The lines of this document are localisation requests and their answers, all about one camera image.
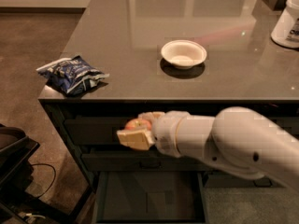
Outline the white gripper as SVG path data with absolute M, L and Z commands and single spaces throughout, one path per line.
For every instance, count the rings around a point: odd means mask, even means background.
M 117 131 L 117 136 L 123 146 L 135 150 L 149 150 L 154 145 L 155 139 L 155 146 L 162 154 L 179 158 L 181 154 L 178 150 L 176 134 L 179 124 L 188 116 L 189 113 L 185 111 L 144 112 L 138 117 L 153 122 L 151 131 L 146 129 L 121 130 Z

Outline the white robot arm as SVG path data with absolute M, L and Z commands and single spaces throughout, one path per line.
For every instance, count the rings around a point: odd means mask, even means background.
M 147 112 L 117 131 L 134 150 L 189 157 L 248 180 L 265 176 L 299 190 L 299 140 L 270 119 L 245 107 L 229 107 L 214 117 L 185 111 Z

